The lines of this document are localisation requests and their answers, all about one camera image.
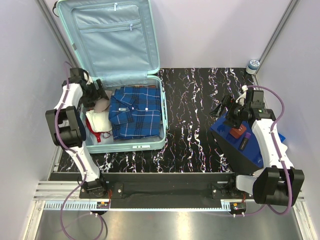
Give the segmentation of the red lace white bra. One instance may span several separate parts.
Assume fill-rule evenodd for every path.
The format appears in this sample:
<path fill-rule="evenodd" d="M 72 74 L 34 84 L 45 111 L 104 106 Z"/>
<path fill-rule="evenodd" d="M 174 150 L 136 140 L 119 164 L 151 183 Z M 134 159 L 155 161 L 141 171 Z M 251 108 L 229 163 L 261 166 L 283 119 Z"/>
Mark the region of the red lace white bra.
<path fill-rule="evenodd" d="M 90 122 L 89 122 L 87 117 L 85 118 L 85 123 L 86 123 L 86 127 L 88 128 L 89 132 L 95 136 L 96 141 L 98 143 L 102 142 L 102 138 L 108 139 L 109 137 L 112 136 L 112 133 L 110 131 L 106 131 L 106 132 L 95 132 L 95 131 L 93 131 L 93 129 L 91 127 L 91 124 L 90 124 Z"/>

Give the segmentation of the blue white jar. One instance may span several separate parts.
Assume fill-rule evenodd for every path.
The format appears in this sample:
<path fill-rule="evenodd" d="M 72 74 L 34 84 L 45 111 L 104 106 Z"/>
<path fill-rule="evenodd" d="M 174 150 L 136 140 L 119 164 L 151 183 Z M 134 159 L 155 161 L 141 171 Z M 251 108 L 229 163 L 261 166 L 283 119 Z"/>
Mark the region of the blue white jar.
<path fill-rule="evenodd" d="M 248 65 L 245 70 L 248 74 L 254 75 L 259 69 L 259 67 L 260 67 L 260 62 L 257 59 L 251 59 L 248 62 Z"/>

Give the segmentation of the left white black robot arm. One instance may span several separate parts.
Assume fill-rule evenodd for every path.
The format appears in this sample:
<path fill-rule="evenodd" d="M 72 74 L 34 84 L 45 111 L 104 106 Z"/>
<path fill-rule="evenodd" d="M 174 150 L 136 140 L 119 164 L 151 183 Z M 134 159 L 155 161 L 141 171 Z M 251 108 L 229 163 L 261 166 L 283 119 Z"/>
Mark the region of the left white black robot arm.
<path fill-rule="evenodd" d="M 80 171 L 81 191 L 92 198 L 103 198 L 108 194 L 107 181 L 87 149 L 85 125 L 77 107 L 80 102 L 84 107 L 93 107 L 98 100 L 109 97 L 101 80 L 94 83 L 88 71 L 76 67 L 69 70 L 58 104 L 45 112 L 45 118 L 53 143 L 71 156 Z"/>

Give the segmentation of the mint green suitcase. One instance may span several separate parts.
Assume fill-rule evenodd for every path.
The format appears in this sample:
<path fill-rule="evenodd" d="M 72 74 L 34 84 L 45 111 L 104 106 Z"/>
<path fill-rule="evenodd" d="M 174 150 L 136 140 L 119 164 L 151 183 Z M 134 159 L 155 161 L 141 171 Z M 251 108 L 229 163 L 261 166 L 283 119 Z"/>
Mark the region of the mint green suitcase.
<path fill-rule="evenodd" d="M 80 67 L 105 90 L 162 87 L 149 1 L 60 0 L 56 10 Z"/>

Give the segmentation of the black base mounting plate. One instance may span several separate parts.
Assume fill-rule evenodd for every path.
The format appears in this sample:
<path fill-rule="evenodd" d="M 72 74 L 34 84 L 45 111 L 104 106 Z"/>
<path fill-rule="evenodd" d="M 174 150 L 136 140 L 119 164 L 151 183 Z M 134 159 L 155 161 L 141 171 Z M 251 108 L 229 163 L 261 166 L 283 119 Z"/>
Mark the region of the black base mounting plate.
<path fill-rule="evenodd" d="M 228 183 L 234 173 L 105 173 L 111 209 L 165 210 L 220 208 L 235 199 Z"/>

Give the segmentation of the black purple small device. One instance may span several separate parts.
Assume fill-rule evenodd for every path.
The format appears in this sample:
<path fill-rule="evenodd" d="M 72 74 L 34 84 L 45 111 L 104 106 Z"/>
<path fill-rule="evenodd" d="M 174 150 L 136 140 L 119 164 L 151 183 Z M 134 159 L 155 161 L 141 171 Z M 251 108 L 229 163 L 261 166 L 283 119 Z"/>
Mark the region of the black purple small device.
<path fill-rule="evenodd" d="M 250 137 L 251 134 L 249 132 L 246 132 L 238 148 L 240 151 L 243 151 L 246 148 Z"/>

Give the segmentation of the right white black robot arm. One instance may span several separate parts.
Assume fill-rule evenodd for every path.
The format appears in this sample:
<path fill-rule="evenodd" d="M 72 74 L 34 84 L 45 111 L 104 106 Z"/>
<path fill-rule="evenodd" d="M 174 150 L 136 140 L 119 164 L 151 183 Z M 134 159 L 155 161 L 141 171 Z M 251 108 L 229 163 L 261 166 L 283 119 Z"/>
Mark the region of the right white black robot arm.
<path fill-rule="evenodd" d="M 257 204 L 292 207 L 305 180 L 286 154 L 277 131 L 276 117 L 264 103 L 264 92 L 244 93 L 244 102 L 224 95 L 210 113 L 217 120 L 210 127 L 218 147 L 235 176 L 228 195 L 251 195 Z"/>

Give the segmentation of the grey beige garment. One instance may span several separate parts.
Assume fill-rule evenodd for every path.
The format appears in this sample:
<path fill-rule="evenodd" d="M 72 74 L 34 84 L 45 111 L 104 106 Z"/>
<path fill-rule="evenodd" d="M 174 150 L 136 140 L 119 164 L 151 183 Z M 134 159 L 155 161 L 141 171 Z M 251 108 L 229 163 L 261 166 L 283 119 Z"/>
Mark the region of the grey beige garment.
<path fill-rule="evenodd" d="M 106 90 L 106 97 L 102 97 L 99 100 L 96 101 L 95 106 L 93 108 L 93 111 L 95 113 L 101 113 L 105 110 L 108 109 L 108 107 L 110 106 L 110 98 L 112 96 L 112 91 Z"/>

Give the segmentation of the blue plaid shirt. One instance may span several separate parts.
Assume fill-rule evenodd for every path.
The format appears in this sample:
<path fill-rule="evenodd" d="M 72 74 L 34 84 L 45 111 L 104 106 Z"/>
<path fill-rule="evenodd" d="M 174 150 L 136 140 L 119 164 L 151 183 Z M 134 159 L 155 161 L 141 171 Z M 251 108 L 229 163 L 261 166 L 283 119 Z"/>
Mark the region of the blue plaid shirt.
<path fill-rule="evenodd" d="M 161 90 L 122 86 L 110 98 L 108 119 L 114 140 L 158 137 L 162 122 Z"/>

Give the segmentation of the red brown travel adapter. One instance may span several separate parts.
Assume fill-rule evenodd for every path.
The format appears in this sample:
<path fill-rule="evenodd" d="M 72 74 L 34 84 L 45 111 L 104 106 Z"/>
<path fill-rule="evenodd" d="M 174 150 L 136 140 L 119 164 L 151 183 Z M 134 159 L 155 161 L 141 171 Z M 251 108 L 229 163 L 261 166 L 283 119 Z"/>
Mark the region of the red brown travel adapter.
<path fill-rule="evenodd" d="M 235 139 L 239 139 L 245 132 L 247 128 L 241 124 L 239 128 L 231 128 L 229 131 L 229 134 L 234 137 Z"/>

